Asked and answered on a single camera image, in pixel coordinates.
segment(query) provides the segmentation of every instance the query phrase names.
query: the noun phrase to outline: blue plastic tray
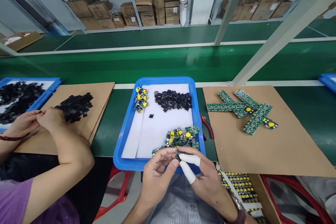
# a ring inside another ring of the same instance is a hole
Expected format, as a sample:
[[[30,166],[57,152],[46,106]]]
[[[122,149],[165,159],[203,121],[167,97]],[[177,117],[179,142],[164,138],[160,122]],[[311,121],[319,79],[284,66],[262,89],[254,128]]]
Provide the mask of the blue plastic tray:
[[[121,127],[120,135],[118,138],[117,145],[115,147],[115,151],[113,154],[113,163],[120,170],[132,170],[132,171],[143,171],[145,164],[149,161],[149,159],[124,159],[121,158],[121,155],[124,150],[124,146],[128,137],[128,133],[130,131],[133,117],[134,117],[134,96],[136,95],[136,88],[141,87],[143,85],[160,85],[160,84],[189,84],[189,93],[192,96],[191,104],[192,104],[192,121],[194,125],[197,125],[201,132],[197,134],[195,137],[195,141],[199,142],[199,149],[205,155],[205,147],[204,140],[202,134],[202,123],[200,117],[200,110],[198,108],[197,94],[196,94],[196,86],[195,81],[190,77],[148,77],[141,78],[137,80],[133,93],[131,95],[131,99],[129,101],[129,105],[127,108],[126,116],[124,122]],[[194,165],[189,164],[191,169],[195,174],[200,173],[200,169]],[[178,167],[176,173],[183,173],[181,167]]]
[[[42,95],[30,106],[30,108],[27,110],[37,110],[40,109],[45,102],[49,99],[49,97],[55,92],[55,90],[58,88],[58,86],[61,84],[60,78],[16,78],[16,77],[6,77],[2,81],[0,81],[0,88],[2,88],[4,85],[6,85],[10,81],[54,81],[54,83],[44,91]],[[4,132],[5,128],[0,128],[0,132]]]
[[[336,73],[323,73],[322,77],[319,78],[319,81],[330,88],[334,93],[336,93],[336,82],[331,78],[336,78]]]

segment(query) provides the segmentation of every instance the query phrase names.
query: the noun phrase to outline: purple shirt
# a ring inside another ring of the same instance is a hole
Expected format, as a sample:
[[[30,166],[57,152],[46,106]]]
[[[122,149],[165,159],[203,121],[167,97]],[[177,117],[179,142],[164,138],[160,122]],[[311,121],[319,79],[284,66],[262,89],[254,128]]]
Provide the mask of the purple shirt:
[[[22,183],[14,180],[0,181],[0,224],[21,224],[28,204],[33,178]],[[79,224],[79,215],[72,202],[64,195],[39,217],[33,224]]]

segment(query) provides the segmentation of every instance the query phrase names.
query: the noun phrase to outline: red pliers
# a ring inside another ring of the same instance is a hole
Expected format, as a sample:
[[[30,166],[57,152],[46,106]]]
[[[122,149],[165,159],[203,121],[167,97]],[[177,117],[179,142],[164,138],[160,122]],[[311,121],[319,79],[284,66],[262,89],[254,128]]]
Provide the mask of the red pliers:
[[[208,127],[208,130],[209,130],[209,133],[210,133],[210,138],[211,139],[215,139],[215,137],[214,137],[214,131],[212,130],[212,128],[210,126],[210,123],[208,123],[207,118],[204,117],[204,116],[202,116],[201,112],[199,114],[201,116],[201,121]],[[204,138],[204,141],[208,140],[208,138],[204,134],[204,132],[203,132],[203,138]]]

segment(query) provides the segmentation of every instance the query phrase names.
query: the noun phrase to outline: red stool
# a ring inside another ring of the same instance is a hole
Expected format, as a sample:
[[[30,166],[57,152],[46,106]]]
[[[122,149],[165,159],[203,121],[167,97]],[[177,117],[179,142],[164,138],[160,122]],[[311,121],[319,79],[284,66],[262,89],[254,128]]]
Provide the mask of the red stool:
[[[113,177],[120,172],[122,172],[122,170],[119,170],[117,167],[115,167],[113,165],[112,170],[111,170],[111,174],[110,174],[110,179],[109,179],[108,182],[111,182]],[[120,189],[118,198],[116,199],[116,201],[114,201],[108,207],[101,206],[98,210],[98,213],[97,213],[96,217],[95,217],[95,221],[98,220],[100,217],[102,217],[104,214],[106,214],[108,211],[110,211],[113,207],[115,207],[116,205],[118,205],[120,203],[123,203],[125,201],[125,199],[127,198],[126,189],[127,189],[128,182],[130,180],[130,176],[131,176],[131,172],[126,171],[124,182],[123,182],[123,185]]]
[[[282,224],[296,224],[296,222],[288,219],[282,213],[280,212],[278,206],[275,203],[275,200],[273,198],[273,195],[271,193],[271,189],[268,185],[267,179],[273,179],[275,181],[282,182],[288,186],[291,186],[295,190],[297,190],[299,193],[301,193],[313,206],[313,208],[317,211],[320,217],[313,215],[309,216],[309,219],[306,219],[306,223],[323,223],[323,224],[333,224],[333,221],[331,220],[329,214],[327,211],[310,195],[309,192],[305,190],[305,188],[301,185],[301,183],[293,176],[281,176],[281,175],[265,175],[260,174],[262,181],[264,182],[264,185],[266,187],[266,190],[273,202],[273,205],[279,215],[279,218],[282,222]]]

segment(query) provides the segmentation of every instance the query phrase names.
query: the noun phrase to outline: wristwatch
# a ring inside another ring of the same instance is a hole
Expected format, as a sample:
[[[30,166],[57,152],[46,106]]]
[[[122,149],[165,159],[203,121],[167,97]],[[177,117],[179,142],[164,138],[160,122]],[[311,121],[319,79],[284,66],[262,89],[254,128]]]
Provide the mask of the wristwatch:
[[[241,204],[241,202],[236,198],[235,195],[233,195],[232,192],[228,191],[228,193],[231,196],[232,201],[235,203],[237,209],[238,209],[238,217],[235,221],[233,222],[228,222],[227,224],[244,224],[246,220],[246,211]]]
[[[3,140],[3,141],[19,141],[19,140],[22,140],[23,138],[25,138],[28,135],[29,135],[29,133],[24,135],[24,136],[18,137],[18,138],[12,138],[12,137],[0,134],[0,140]]]

